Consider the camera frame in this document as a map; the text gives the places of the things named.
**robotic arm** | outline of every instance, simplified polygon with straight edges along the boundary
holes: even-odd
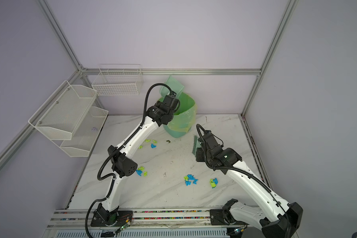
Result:
[[[158,85],[167,87],[170,94],[166,95],[162,102],[158,101],[154,106],[146,110],[148,95],[151,89]],[[167,125],[173,119],[173,113],[180,107],[180,101],[175,96],[176,93],[167,85],[162,83],[154,84],[147,92],[143,119],[140,124],[124,141],[116,147],[111,145],[108,148],[109,157],[99,169],[97,178],[98,180],[103,180],[112,176],[112,180],[106,197],[95,200],[86,214],[85,229],[90,238],[92,236],[88,231],[87,220],[90,210],[96,202],[101,203],[99,203],[94,212],[91,226],[94,226],[94,223],[98,224],[98,226],[121,225],[121,228],[116,233],[128,226],[132,212],[127,212],[125,216],[122,216],[123,214],[118,212],[118,208],[125,182],[128,176],[137,169],[137,163],[132,160],[132,157],[139,145],[154,130],[162,124]],[[215,140],[216,136],[211,131],[206,131],[199,124],[196,127],[200,136],[198,140],[200,147],[196,151],[196,161],[205,162],[213,170],[220,169],[224,174],[236,181],[259,205],[259,208],[249,207],[238,202],[238,200],[231,199],[223,206],[220,221],[225,225],[233,225],[237,221],[246,222],[262,230],[267,238],[291,237],[300,225],[302,208],[296,202],[289,204],[285,199],[274,193],[250,170],[241,156],[233,149],[227,148],[223,150],[223,142],[222,145],[219,145]],[[102,171],[109,161],[112,163],[111,168],[114,173],[102,177]]]

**mesh shelf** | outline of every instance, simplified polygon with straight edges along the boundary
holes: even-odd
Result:
[[[69,84],[34,127],[49,140],[71,140],[96,97],[94,89]]]
[[[71,140],[64,140],[60,148],[70,157],[87,157],[92,150],[108,111],[91,107]]]
[[[92,88],[100,96],[138,95],[143,86],[139,64],[99,64],[100,73]]]

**marble tabletop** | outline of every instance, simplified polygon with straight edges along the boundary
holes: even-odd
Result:
[[[107,148],[124,140],[141,121],[141,116],[109,116],[98,138],[93,153],[86,165],[69,209],[87,209],[92,201],[103,198],[110,178],[97,180],[97,173],[108,157]],[[237,114],[197,115],[196,124],[224,141],[225,148],[234,149],[258,175],[249,144]],[[169,207],[210,207],[222,206],[235,198],[247,205],[256,205],[251,197],[221,171],[209,169],[205,163],[196,162],[192,154],[195,125],[180,138],[170,136],[162,126],[154,131],[149,139],[157,141],[156,148],[151,142],[143,142],[133,160],[143,166],[148,175],[134,173],[128,178],[120,198],[121,208],[169,208]],[[109,162],[102,175],[111,173]],[[197,184],[186,186],[184,176],[192,174]],[[217,178],[218,185],[211,188],[210,179]]]

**green brush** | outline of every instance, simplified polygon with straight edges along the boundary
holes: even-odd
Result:
[[[197,151],[197,148],[201,148],[201,145],[200,143],[198,142],[198,136],[195,135],[194,138],[193,138],[193,150],[192,150],[192,154],[194,156],[196,156],[196,151]]]

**trash bag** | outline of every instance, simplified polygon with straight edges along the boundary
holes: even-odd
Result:
[[[174,138],[179,138],[190,131],[196,122],[197,104],[193,98],[186,93],[181,93],[179,98],[180,107],[173,114],[172,121],[164,125],[164,129]]]

